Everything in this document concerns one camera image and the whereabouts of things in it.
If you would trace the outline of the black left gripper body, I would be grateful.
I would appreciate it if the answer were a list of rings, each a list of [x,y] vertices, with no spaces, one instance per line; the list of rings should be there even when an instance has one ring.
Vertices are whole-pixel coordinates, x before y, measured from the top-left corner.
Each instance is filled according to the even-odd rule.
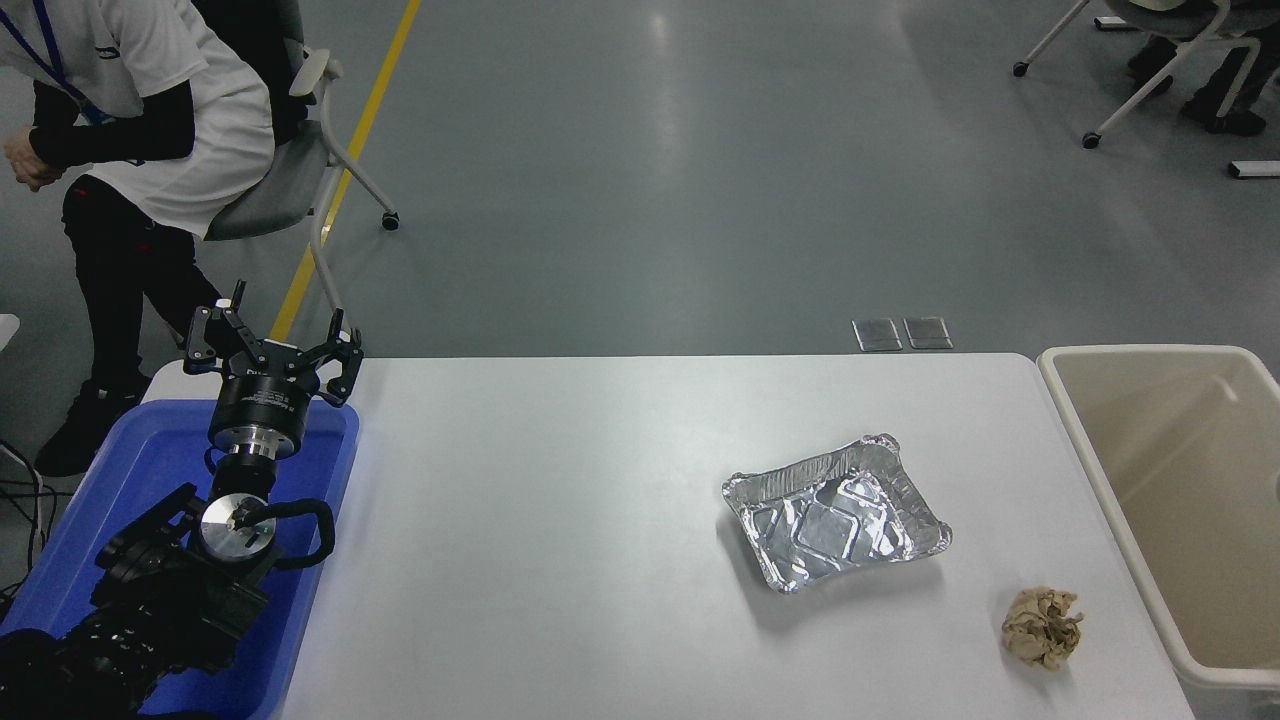
[[[221,388],[209,439],[215,446],[301,446],[307,414],[319,389],[316,366],[289,348],[268,348],[255,366],[237,354],[219,369]]]

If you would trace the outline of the person's hand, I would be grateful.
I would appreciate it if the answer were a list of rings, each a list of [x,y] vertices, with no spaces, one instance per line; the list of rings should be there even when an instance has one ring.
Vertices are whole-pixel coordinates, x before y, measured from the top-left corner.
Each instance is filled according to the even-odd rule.
[[[3,143],[3,154],[15,181],[36,193],[61,179],[67,168],[49,164],[38,156],[31,142],[33,129],[33,126],[24,126],[10,135]]]

